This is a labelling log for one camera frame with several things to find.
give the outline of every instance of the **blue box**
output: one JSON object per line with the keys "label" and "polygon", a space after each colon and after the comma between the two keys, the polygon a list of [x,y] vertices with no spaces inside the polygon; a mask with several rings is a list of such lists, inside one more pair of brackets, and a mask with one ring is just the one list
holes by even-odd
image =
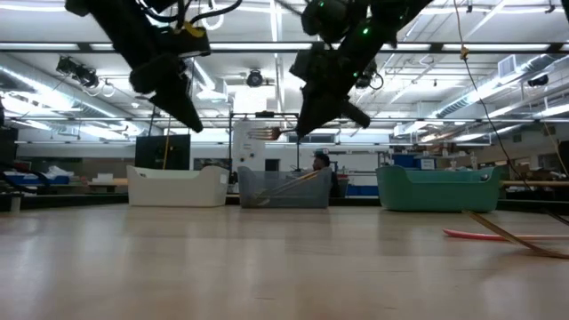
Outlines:
{"label": "blue box", "polygon": [[[26,186],[26,185],[41,185],[43,184],[36,176],[33,176],[32,179],[26,179],[29,175],[7,175],[6,178],[11,182]],[[48,179],[50,184],[53,185],[68,185],[69,184],[69,177],[67,176],[57,176],[53,179]]]}

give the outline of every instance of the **transparent plastic bin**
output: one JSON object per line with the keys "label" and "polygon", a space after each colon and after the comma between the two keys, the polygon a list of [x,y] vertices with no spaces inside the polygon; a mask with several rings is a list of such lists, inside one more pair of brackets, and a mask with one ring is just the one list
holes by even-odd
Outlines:
{"label": "transparent plastic bin", "polygon": [[381,206],[402,212],[490,212],[500,194],[500,169],[470,172],[376,170]]}
{"label": "transparent plastic bin", "polygon": [[332,169],[315,172],[254,172],[237,168],[239,198],[243,208],[318,208],[328,207]]}

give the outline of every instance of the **security camera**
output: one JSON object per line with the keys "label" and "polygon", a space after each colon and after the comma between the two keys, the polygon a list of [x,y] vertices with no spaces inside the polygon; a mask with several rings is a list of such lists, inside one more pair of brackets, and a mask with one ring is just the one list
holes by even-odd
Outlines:
{"label": "security camera", "polygon": [[263,85],[263,76],[260,74],[260,70],[251,70],[249,76],[247,76],[247,85],[252,88],[258,88]]}

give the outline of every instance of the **gray plastic bin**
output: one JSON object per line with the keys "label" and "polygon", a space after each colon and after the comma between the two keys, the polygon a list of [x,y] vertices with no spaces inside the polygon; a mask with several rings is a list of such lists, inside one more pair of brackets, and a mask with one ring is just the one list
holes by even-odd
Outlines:
{"label": "gray plastic bin", "polygon": [[299,179],[303,172],[254,172],[237,168],[243,208],[327,208],[332,169]]}

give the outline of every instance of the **person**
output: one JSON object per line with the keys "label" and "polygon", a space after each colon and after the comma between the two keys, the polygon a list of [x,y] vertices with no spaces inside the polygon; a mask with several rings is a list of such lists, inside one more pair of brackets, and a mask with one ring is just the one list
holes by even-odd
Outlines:
{"label": "person", "polygon": [[[316,154],[312,169],[314,171],[322,170],[330,166],[330,157],[325,154]],[[338,184],[338,176],[332,171],[332,187],[330,188],[330,197],[340,197],[340,185]]]}

